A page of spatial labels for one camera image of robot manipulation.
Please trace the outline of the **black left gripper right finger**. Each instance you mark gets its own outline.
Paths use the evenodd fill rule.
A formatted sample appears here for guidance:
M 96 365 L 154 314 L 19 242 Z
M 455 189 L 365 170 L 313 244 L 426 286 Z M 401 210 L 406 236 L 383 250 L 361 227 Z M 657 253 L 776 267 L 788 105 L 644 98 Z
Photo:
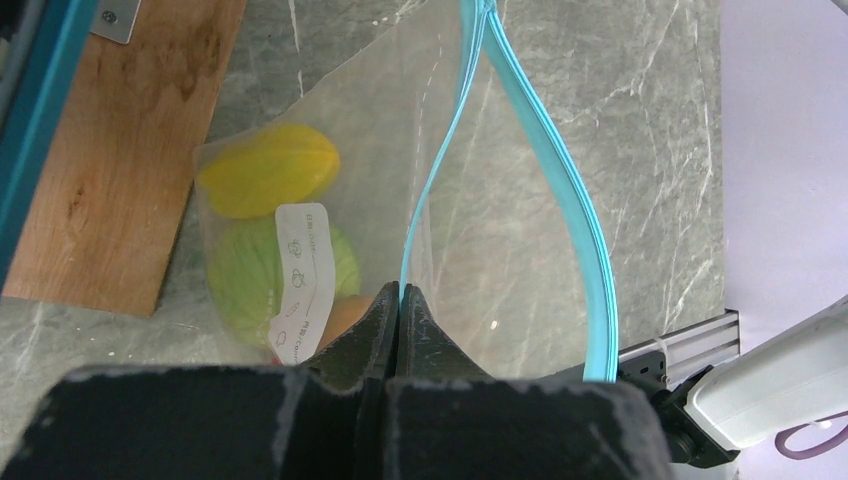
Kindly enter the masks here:
M 388 479 L 671 479 L 644 393 L 626 383 L 391 379 Z

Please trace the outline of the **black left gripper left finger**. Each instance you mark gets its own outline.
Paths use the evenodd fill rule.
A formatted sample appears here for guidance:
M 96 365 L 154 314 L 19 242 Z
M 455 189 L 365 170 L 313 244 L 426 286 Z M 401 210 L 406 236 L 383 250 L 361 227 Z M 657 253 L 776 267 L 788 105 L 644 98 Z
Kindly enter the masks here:
M 354 369 L 338 389 L 319 364 L 88 366 L 37 405 L 5 479 L 380 479 L 384 385 L 399 285 L 321 354 Z

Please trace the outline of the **green toy cabbage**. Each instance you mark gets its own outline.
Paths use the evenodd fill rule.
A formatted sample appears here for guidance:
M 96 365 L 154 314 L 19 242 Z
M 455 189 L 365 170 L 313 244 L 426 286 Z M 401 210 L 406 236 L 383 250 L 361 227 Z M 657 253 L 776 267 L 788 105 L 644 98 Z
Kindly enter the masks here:
M 350 242 L 333 225 L 321 232 L 330 238 L 333 250 L 334 304 L 362 295 L 359 263 Z M 284 291 L 274 219 L 237 221 L 224 231 L 207 259 L 207 278 L 224 325 L 238 341 L 268 353 L 269 322 L 280 312 Z

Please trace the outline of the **clear zip top bag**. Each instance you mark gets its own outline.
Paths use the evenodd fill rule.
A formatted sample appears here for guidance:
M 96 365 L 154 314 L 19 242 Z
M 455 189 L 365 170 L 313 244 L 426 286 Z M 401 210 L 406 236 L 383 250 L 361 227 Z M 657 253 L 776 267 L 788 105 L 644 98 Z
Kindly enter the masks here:
M 280 124 L 314 128 L 341 168 L 320 197 L 265 216 L 215 213 L 197 183 L 225 146 Z M 498 1 L 429 1 L 325 76 L 282 116 L 195 157 L 207 259 L 237 221 L 272 217 L 284 291 L 268 353 L 315 359 L 334 305 L 337 227 L 362 295 L 390 282 L 424 297 L 436 325 L 496 377 L 571 365 L 618 371 L 610 254 L 586 186 L 509 42 Z

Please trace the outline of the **yellow-green toy starfruit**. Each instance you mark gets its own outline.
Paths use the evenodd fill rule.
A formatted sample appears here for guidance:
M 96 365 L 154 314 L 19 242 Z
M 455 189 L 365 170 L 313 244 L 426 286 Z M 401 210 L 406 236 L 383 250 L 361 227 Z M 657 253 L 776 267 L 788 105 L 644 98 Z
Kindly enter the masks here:
M 269 215 L 282 204 L 317 199 L 340 168 L 337 148 L 322 133 L 280 124 L 222 148 L 200 169 L 197 183 L 215 213 L 248 219 Z

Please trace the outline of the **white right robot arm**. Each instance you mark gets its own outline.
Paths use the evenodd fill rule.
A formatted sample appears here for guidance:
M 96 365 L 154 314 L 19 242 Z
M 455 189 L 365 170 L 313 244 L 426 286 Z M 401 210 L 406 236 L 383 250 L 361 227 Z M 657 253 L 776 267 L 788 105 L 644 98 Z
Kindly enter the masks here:
M 841 429 L 803 450 L 787 446 L 806 426 L 847 415 L 847 300 L 835 303 L 738 359 L 707 366 L 651 400 L 672 462 L 707 469 L 768 437 L 792 460 L 847 440 Z

